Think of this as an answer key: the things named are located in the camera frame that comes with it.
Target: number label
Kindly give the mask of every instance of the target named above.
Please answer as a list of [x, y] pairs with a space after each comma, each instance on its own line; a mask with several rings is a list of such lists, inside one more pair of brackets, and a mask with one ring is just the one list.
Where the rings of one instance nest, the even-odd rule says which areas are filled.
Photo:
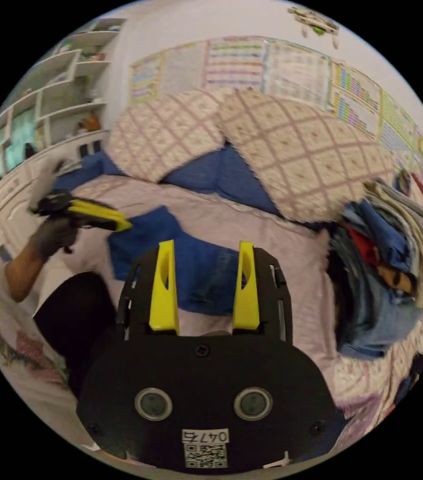
[[181, 441], [184, 444], [227, 444], [230, 442], [228, 428], [218, 430], [182, 430]]

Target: hand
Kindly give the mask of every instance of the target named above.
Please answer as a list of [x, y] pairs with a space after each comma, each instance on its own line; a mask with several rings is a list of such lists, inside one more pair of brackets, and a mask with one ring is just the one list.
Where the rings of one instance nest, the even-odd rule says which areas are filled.
[[78, 228], [71, 226], [68, 218], [48, 217], [30, 237], [38, 256], [47, 262], [58, 250], [71, 247], [77, 240]]

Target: white wall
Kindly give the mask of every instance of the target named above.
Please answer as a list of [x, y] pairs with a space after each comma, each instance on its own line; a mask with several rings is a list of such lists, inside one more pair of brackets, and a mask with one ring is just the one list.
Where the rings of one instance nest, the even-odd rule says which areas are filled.
[[105, 128], [127, 106], [129, 65], [173, 46], [224, 36], [257, 35], [304, 45], [343, 60], [386, 90], [423, 132], [423, 104], [388, 61], [350, 30], [340, 26], [338, 50], [324, 35], [303, 38], [300, 25], [281, 0], [145, 0], [107, 16], [127, 18], [114, 45], [102, 91], [108, 101]]

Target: black pants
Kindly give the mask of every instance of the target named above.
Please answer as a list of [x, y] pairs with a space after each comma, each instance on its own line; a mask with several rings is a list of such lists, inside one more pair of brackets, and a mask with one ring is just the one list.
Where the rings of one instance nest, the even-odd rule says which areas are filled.
[[41, 334], [65, 358], [68, 384], [77, 398], [92, 363], [93, 347], [114, 328], [116, 315], [105, 282], [93, 272], [63, 282], [35, 314]]

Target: poster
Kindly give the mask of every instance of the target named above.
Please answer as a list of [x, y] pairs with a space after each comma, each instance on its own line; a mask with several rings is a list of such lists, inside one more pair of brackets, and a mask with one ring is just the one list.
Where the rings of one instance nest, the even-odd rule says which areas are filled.
[[155, 53], [130, 66], [130, 105], [148, 102], [159, 96], [163, 57], [163, 52]]
[[385, 91], [381, 93], [380, 143], [389, 150], [413, 151], [415, 122]]
[[330, 59], [293, 43], [267, 42], [263, 92], [326, 108]]
[[415, 172], [423, 182], [423, 133], [408, 113], [363, 73], [285, 40], [224, 37], [150, 55], [130, 66], [129, 103], [222, 86], [330, 110], [392, 151], [397, 170]]
[[369, 139], [378, 139], [381, 89], [341, 62], [331, 62], [329, 107], [334, 115]]
[[207, 42], [166, 50], [161, 65], [160, 95], [173, 95], [201, 86]]
[[262, 89], [265, 39], [226, 37], [209, 40], [203, 72], [206, 89], [252, 87]]

